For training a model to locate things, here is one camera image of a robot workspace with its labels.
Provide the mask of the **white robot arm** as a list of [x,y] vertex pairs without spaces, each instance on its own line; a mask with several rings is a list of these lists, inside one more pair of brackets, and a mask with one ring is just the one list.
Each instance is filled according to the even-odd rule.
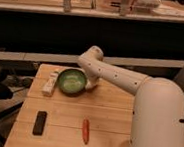
[[103,78],[134,96],[130,147],[184,147],[184,92],[170,79],[122,69],[103,60],[98,46],[78,57],[89,89]]

